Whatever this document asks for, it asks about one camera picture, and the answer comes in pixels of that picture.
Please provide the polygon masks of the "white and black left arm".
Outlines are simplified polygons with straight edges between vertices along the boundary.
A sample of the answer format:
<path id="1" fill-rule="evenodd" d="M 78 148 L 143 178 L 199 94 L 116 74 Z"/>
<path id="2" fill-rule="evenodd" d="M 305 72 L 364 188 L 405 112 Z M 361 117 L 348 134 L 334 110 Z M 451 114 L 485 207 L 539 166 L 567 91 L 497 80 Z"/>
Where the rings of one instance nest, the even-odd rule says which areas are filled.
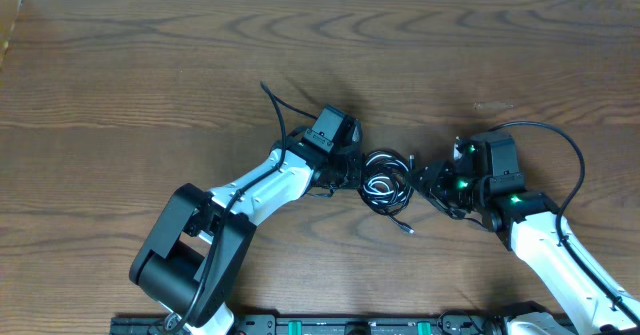
<path id="1" fill-rule="evenodd" d="M 276 141 L 266 160 L 240 178 L 202 190 L 191 183 L 169 198 L 129 270 L 129 279 L 163 305 L 163 334 L 226 334 L 226 301 L 258 226 L 311 188 L 357 186 L 359 121 L 317 120 Z"/>

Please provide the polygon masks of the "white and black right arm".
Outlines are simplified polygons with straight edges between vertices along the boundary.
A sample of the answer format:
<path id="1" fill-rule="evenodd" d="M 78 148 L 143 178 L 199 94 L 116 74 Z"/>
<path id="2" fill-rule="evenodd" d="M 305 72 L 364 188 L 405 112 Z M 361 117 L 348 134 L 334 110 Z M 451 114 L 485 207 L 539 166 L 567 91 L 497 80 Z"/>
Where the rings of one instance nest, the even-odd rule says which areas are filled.
<path id="1" fill-rule="evenodd" d="M 438 211 L 482 226 L 541 279 L 580 334 L 639 330 L 639 301 L 598 263 L 571 230 L 562 209 L 526 186 L 510 134 L 491 131 L 459 139 L 451 160 L 407 176 Z"/>

